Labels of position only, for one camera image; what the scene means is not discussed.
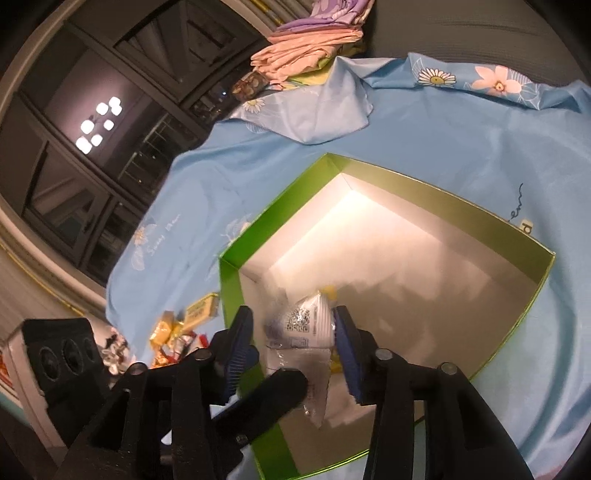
pink cloth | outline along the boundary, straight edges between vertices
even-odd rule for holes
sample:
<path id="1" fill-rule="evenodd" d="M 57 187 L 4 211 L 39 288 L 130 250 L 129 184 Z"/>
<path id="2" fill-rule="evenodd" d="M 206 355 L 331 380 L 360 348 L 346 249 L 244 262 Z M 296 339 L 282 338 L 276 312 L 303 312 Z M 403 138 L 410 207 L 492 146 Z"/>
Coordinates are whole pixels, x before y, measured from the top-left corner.
<path id="1" fill-rule="evenodd" d="M 251 57 L 254 69 L 269 78 L 271 83 L 287 80 L 292 75 L 318 68 L 318 62 L 333 57 L 339 47 L 363 37 L 357 28 L 332 28 L 305 34 L 285 34 L 270 37 L 273 45 Z"/>

purple cloth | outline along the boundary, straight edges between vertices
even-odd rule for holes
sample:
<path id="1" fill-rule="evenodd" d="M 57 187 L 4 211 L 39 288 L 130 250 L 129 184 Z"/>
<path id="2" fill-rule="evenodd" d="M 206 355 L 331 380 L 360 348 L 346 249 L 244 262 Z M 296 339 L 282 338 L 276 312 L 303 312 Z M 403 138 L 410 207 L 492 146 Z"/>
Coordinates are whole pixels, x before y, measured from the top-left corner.
<path id="1" fill-rule="evenodd" d="M 310 30 L 310 27 L 317 28 L 334 23 L 351 25 L 358 16 L 363 14 L 368 2 L 369 0 L 316 0 L 308 18 L 299 18 L 280 25 L 277 31 L 298 32 Z"/>

yellow snack package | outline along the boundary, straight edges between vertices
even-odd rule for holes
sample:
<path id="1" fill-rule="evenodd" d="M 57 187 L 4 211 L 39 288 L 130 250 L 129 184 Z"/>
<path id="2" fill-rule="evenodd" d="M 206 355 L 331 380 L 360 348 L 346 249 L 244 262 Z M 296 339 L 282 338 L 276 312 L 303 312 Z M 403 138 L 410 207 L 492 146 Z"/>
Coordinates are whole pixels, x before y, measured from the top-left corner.
<path id="1" fill-rule="evenodd" d="M 168 342 L 173 330 L 174 312 L 166 310 L 158 319 L 152 335 L 150 335 L 150 346 L 153 350 L 159 350 L 160 347 Z"/>
<path id="2" fill-rule="evenodd" d="M 195 327 L 217 315 L 217 293 L 208 293 L 195 303 L 189 305 L 185 312 L 181 333 L 191 332 Z"/>

window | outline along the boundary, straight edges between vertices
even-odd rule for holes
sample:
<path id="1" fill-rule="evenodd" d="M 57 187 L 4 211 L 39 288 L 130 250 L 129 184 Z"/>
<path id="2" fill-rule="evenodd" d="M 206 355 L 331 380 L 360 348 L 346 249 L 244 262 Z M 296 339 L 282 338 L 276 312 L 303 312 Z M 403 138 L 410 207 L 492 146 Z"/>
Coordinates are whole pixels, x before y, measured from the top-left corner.
<path id="1" fill-rule="evenodd" d="M 217 120 L 221 120 L 238 106 L 238 101 L 232 94 L 232 86 L 250 71 L 250 60 L 241 63 L 191 106 L 191 113 L 203 128 L 210 131 Z"/>
<path id="2" fill-rule="evenodd" d="M 44 50 L 22 90 L 81 154 L 146 204 L 174 157 L 200 144 L 67 30 Z"/>
<path id="3" fill-rule="evenodd" d="M 107 193 L 46 143 L 24 216 L 50 244 L 77 263 Z"/>
<path id="4" fill-rule="evenodd" d="M 177 100 L 259 38 L 219 0 L 168 2 L 116 46 Z"/>
<path id="5" fill-rule="evenodd" d="M 111 270 L 133 236 L 140 218 L 117 203 L 91 249 L 85 270 L 96 281 L 106 284 Z"/>

white daisy print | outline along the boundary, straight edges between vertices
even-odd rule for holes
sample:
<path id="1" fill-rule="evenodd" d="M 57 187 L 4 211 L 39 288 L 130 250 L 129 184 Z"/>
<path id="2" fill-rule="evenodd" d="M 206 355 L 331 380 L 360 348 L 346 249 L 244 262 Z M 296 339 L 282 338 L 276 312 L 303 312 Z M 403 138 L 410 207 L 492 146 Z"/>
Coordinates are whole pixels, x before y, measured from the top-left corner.
<path id="1" fill-rule="evenodd" d="M 456 83 L 456 76 L 438 69 L 422 69 L 418 82 L 425 86 L 445 87 Z"/>
<path id="2" fill-rule="evenodd" d="M 262 98 L 255 98 L 244 102 L 243 106 L 249 113 L 261 113 L 261 107 L 265 106 L 265 101 Z"/>

